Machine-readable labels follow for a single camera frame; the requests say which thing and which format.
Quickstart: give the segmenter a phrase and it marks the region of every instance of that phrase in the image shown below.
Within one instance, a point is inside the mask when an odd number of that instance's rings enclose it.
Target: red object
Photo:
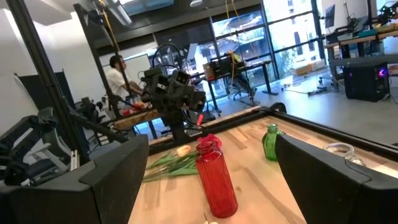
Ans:
[[[221,142],[221,140],[220,140],[218,137],[216,137],[214,134],[208,134],[206,137],[198,138],[198,141],[199,141],[200,143],[202,143],[202,142],[211,142],[211,141],[214,141],[214,142],[216,142],[216,146],[217,146],[218,148],[220,148],[221,146],[223,146],[223,143]]]
[[[213,140],[197,145],[199,156],[196,165],[212,214],[218,218],[228,218],[237,211],[238,202],[223,152],[215,136],[212,136]]]
[[[197,125],[199,126],[199,125],[201,125],[201,122],[203,121],[203,114],[200,114],[199,115],[199,118],[198,118],[198,122],[197,122]]]

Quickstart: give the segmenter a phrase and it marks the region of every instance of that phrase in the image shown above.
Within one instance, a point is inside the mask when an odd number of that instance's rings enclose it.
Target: computer tower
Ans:
[[[389,97],[387,63],[351,65],[343,69],[343,76],[348,99],[378,102]]]

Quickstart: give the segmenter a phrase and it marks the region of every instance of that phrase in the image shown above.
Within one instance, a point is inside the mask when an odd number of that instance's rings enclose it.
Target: clear glass bowl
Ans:
[[[341,156],[348,161],[366,167],[366,164],[362,161],[362,159],[360,159],[358,156],[355,156],[354,147],[352,145],[338,142],[338,143],[331,143],[323,147],[323,149],[337,156]]]

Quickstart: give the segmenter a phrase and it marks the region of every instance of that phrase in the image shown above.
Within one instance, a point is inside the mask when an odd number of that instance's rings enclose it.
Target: green glass bottle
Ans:
[[[268,125],[268,132],[262,137],[262,146],[264,148],[264,153],[266,158],[270,161],[278,161],[275,153],[275,142],[276,136],[278,134],[285,134],[278,130],[278,125],[270,124]]]

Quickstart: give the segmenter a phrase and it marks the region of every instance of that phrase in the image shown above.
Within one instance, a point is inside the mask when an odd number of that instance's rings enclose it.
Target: floor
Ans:
[[[342,80],[340,81],[340,91],[332,89],[331,80],[324,80],[322,86],[327,86],[330,91],[308,96],[307,92],[316,90],[320,86],[318,77],[328,76],[329,74],[328,70],[322,70],[306,75],[306,78],[291,76],[273,82],[271,85],[272,91],[278,92],[277,96],[262,93],[261,90],[265,87],[260,86],[255,95],[255,100],[264,106],[283,102],[288,114],[372,141],[383,144],[398,142],[398,119],[394,118],[398,112],[398,104],[396,104],[396,101],[398,102],[398,78],[396,80],[395,77],[392,77],[392,98],[378,103],[347,99]],[[243,96],[242,100],[248,101],[248,98]],[[217,103],[223,111],[222,116],[236,113],[248,107],[238,100],[233,101],[227,97],[219,99]],[[160,132],[165,129],[161,120],[155,120],[154,125],[157,135],[160,136]],[[152,138],[147,124],[139,125],[138,129],[140,133],[148,134]],[[111,149],[113,147],[113,145],[110,145],[105,148]],[[100,152],[95,154],[102,154],[109,149],[99,150]]]

